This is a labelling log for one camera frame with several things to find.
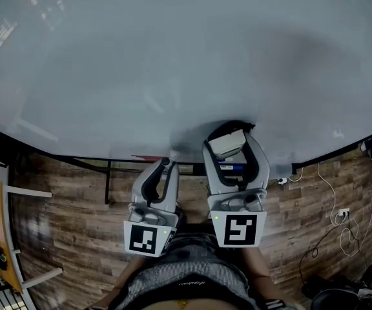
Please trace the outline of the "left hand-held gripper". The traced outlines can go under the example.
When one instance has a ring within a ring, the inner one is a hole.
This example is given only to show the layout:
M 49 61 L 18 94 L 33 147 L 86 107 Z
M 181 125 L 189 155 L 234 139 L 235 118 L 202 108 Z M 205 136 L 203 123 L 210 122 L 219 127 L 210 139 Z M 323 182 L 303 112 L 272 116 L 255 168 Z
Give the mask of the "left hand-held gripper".
M 160 196 L 157 186 L 165 169 L 167 176 Z M 178 185 L 176 162 L 155 161 L 138 176 L 132 186 L 134 203 L 129 205 L 129 218 L 123 224 L 127 253 L 148 257 L 160 257 L 166 253 L 177 231 L 177 214 L 174 212 Z

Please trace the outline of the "person's dark denim shorts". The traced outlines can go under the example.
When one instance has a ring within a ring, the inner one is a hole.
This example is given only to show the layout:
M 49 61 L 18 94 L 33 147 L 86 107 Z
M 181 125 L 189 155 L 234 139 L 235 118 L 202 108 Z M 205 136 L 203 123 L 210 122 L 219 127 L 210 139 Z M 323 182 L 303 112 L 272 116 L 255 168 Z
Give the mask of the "person's dark denim shorts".
M 163 263 L 214 262 L 222 253 L 215 235 L 211 233 L 179 233 L 172 239 Z

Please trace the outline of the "white whiteboard eraser black felt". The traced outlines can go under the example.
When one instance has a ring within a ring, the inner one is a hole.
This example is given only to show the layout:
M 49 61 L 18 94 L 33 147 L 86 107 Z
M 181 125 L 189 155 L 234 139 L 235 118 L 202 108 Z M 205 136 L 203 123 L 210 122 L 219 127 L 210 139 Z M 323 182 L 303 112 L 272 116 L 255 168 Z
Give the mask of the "white whiteboard eraser black felt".
M 250 134 L 255 124 L 246 121 L 227 121 L 214 130 L 207 142 L 218 159 L 225 159 L 240 152 L 246 143 L 245 133 Z

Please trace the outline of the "person's right forearm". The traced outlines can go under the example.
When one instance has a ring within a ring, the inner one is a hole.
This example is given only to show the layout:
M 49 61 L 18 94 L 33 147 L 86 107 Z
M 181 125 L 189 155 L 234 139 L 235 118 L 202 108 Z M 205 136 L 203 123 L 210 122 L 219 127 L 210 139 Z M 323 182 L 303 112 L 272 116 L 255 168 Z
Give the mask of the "person's right forearm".
M 242 249 L 242 257 L 248 280 L 254 289 L 266 300 L 279 298 L 279 293 L 275 291 L 275 285 L 259 248 Z

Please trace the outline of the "person's left forearm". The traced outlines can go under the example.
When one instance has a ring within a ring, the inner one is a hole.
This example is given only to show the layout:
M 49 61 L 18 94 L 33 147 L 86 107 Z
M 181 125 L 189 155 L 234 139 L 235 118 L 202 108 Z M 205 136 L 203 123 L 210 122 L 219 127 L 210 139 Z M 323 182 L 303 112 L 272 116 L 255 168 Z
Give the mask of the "person's left forearm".
M 119 275 L 118 279 L 116 280 L 116 284 L 114 286 L 115 289 L 121 289 L 126 281 L 129 279 L 132 273 L 141 269 L 145 265 L 146 259 L 143 256 L 133 256 L 127 266 Z

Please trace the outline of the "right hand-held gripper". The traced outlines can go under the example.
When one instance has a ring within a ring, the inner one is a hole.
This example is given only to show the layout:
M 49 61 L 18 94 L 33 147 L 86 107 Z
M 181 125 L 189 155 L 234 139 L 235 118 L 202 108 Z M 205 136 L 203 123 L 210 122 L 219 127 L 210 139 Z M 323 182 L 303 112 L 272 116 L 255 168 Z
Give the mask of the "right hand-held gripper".
M 264 231 L 263 201 L 269 180 L 269 162 L 258 142 L 248 132 L 243 135 L 242 153 L 246 165 L 239 192 L 235 192 L 238 190 L 236 180 L 227 180 L 222 174 L 209 142 L 205 140 L 202 145 L 211 194 L 207 201 L 220 247 L 258 247 Z

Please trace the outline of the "large white whiteboard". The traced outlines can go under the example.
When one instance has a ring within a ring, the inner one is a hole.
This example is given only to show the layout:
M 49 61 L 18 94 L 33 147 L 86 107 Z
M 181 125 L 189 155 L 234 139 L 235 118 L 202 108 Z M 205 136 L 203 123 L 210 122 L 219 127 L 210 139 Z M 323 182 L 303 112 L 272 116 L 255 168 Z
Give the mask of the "large white whiteboard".
M 372 0 L 0 0 L 0 132 L 200 161 L 253 123 L 272 168 L 372 135 Z

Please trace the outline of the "person's grey knit top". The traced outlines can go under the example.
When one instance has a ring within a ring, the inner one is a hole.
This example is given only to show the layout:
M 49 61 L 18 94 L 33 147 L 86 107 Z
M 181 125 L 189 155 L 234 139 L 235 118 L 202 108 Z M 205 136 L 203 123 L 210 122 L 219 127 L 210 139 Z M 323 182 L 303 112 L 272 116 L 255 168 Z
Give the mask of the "person's grey knit top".
M 242 272 L 221 262 L 176 262 L 133 273 L 107 310 L 142 310 L 162 301 L 215 299 L 257 310 Z

